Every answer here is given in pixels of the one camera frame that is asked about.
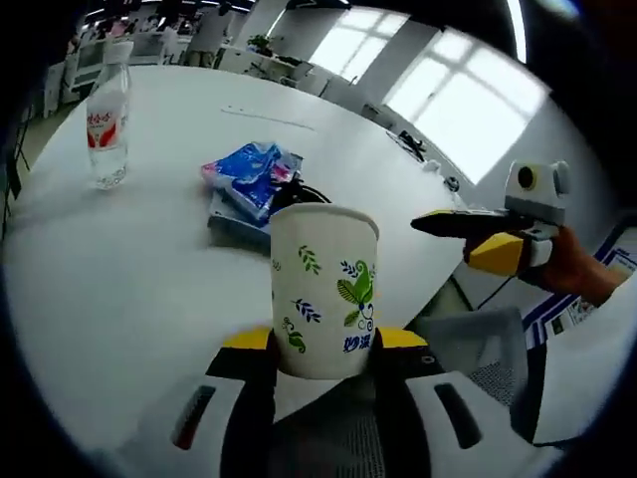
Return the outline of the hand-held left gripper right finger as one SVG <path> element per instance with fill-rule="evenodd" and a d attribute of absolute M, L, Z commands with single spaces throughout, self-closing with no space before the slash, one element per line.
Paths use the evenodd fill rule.
<path fill-rule="evenodd" d="M 508 410 L 463 374 L 443 370 L 424 339 L 377 328 L 368 369 L 388 476 L 522 475 L 528 445 Z"/>

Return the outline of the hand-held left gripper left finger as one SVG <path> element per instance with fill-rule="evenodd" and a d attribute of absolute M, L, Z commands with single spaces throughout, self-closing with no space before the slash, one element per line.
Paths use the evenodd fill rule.
<path fill-rule="evenodd" d="M 264 477 L 275 415 L 278 347 L 259 326 L 223 342 L 203 374 L 177 382 L 131 439 L 140 477 Z"/>

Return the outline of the person's right hand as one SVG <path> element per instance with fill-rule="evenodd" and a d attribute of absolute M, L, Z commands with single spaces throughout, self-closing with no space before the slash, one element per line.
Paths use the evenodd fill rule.
<path fill-rule="evenodd" d="M 551 243 L 548 261 L 519 275 L 523 282 L 550 293 L 575 295 L 599 307 L 626 281 L 587 254 L 569 227 L 559 227 Z"/>

